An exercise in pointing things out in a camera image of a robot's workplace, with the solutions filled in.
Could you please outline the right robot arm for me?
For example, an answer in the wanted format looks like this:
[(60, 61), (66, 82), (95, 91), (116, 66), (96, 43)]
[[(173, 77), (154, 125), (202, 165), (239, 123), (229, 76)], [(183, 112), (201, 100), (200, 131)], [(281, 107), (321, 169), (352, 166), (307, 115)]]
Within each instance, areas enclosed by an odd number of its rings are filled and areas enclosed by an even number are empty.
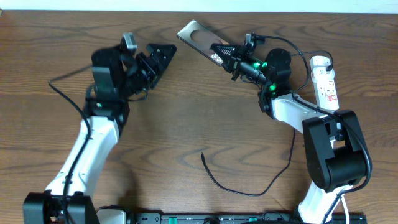
[(303, 134), (312, 183), (296, 209), (295, 219), (331, 223), (337, 204), (345, 205), (346, 194), (367, 186), (373, 171), (357, 115), (339, 109), (330, 58), (314, 56), (305, 63), (307, 80), (315, 87), (317, 102), (313, 104), (302, 99), (289, 83), (292, 54), (276, 48), (265, 60), (259, 60), (254, 57), (259, 43), (212, 44), (210, 49), (234, 80), (245, 78), (260, 88), (262, 112)]

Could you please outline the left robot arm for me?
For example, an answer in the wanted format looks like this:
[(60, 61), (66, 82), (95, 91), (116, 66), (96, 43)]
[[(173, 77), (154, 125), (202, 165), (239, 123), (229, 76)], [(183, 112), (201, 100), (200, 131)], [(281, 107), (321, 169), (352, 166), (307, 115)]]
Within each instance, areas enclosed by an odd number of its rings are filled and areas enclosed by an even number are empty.
[(94, 82), (78, 110), (82, 121), (76, 142), (44, 192), (25, 198), (24, 223), (135, 223), (135, 216), (117, 205), (95, 209), (93, 195), (127, 123), (131, 96), (155, 88), (177, 48), (148, 44), (149, 55), (135, 50), (133, 44), (119, 44), (93, 52), (89, 68)]

